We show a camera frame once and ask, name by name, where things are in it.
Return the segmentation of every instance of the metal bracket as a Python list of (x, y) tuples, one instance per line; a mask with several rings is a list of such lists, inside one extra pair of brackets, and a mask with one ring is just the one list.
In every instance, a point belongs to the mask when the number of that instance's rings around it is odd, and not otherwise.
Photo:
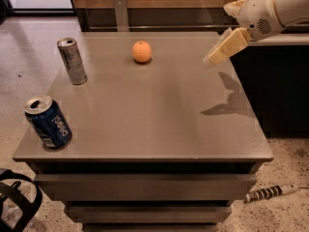
[(126, 0), (113, 0), (118, 32), (128, 32)]

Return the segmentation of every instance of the blue can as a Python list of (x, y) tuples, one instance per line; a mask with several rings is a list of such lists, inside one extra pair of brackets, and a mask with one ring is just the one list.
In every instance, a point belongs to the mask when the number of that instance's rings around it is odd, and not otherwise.
[(72, 137), (70, 127), (56, 101), (48, 95), (35, 96), (24, 107), (26, 119), (48, 148), (62, 148)]

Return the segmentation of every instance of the black strap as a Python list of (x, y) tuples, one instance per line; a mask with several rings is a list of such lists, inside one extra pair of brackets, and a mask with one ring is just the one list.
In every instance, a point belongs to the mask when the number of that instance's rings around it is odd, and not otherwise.
[(32, 183), (36, 187), (37, 196), (35, 200), (30, 203), (29, 200), (23, 196), (17, 188), (10, 187), (4, 183), (0, 183), (0, 193), (9, 197), (22, 211), (22, 217), (17, 222), (14, 228), (11, 228), (5, 221), (0, 219), (0, 231), (1, 232), (21, 232), (27, 226), (28, 222), (32, 219), (35, 213), (38, 211), (42, 204), (42, 192), (40, 188), (27, 176), (17, 174), (9, 169), (0, 168), (0, 181), (9, 179), (19, 179)]

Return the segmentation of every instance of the can lid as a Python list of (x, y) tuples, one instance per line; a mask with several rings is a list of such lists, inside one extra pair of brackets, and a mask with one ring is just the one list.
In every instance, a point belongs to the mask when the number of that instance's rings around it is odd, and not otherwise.
[(63, 38), (57, 42), (58, 47), (68, 47), (76, 43), (74, 38)]
[(39, 95), (31, 98), (24, 106), (28, 114), (38, 115), (49, 109), (52, 105), (52, 98), (48, 95)]

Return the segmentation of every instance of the gray tabletop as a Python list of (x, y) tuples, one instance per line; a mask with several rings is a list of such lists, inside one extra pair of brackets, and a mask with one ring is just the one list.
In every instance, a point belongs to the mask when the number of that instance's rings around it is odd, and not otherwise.
[[(48, 93), (68, 118), (72, 142), (46, 151), (29, 127), (14, 159), (272, 160), (232, 64), (208, 68), (202, 63), (217, 39), (211, 32), (82, 35), (77, 42), (88, 81), (71, 85), (63, 68)], [(153, 49), (147, 65), (131, 56), (139, 40)]]

